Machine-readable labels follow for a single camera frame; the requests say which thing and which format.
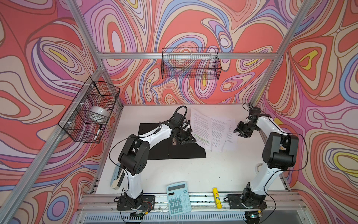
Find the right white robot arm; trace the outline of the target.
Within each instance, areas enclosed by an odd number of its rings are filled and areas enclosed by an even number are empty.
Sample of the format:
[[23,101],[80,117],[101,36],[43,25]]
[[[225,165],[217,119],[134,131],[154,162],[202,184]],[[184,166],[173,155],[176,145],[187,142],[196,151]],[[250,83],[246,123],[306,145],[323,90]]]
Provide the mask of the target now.
[[234,133],[250,138],[254,131],[262,131],[267,140],[262,154],[263,165],[241,195],[242,204],[247,208],[261,204],[275,178],[295,166],[299,144],[299,139],[283,131],[270,115],[263,113],[259,107],[250,106],[249,116],[238,123]]

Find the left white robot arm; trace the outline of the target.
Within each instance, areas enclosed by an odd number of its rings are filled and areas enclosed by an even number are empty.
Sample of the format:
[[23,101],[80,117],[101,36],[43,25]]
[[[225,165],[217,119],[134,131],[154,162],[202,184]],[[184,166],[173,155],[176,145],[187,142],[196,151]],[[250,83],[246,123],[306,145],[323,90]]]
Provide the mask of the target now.
[[170,119],[160,122],[158,126],[142,135],[130,135],[123,146],[118,161],[127,178],[126,197],[137,200],[142,197],[140,173],[144,170],[150,150],[163,140],[174,138],[179,144],[196,143],[192,135],[190,120],[174,112]]

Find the printed paper sheet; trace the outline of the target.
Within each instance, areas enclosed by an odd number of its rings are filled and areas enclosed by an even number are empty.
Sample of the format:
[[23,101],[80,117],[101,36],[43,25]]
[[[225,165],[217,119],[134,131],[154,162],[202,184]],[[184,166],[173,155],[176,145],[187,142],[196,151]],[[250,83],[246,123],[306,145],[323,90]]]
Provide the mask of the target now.
[[209,117],[191,109],[192,135],[196,143],[205,150],[212,151],[212,121]]
[[235,119],[212,119],[212,143],[211,151],[227,152],[237,148],[237,136]]

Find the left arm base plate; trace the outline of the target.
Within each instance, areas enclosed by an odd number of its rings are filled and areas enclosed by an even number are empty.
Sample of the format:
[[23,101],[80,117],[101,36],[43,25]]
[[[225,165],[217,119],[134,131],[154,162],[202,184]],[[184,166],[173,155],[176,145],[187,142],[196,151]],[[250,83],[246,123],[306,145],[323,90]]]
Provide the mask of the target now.
[[114,199],[117,203],[117,211],[151,211],[155,208],[155,195],[140,195],[136,199],[128,195]]

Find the black file folder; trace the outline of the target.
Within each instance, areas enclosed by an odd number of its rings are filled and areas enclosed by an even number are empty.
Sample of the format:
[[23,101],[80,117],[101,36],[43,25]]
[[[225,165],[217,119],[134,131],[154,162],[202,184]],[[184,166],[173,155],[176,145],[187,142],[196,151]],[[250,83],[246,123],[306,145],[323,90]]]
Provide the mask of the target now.
[[167,138],[150,149],[148,160],[170,159],[205,159],[206,150],[196,143],[173,145],[172,138]]

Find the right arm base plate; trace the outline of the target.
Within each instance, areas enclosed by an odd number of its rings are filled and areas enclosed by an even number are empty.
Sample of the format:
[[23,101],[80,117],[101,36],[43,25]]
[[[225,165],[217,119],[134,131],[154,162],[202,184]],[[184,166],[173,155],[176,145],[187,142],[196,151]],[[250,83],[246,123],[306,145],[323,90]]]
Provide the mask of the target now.
[[265,201],[266,195],[252,194],[250,196],[244,196],[244,194],[229,194],[227,200],[230,209],[260,209],[267,208]]

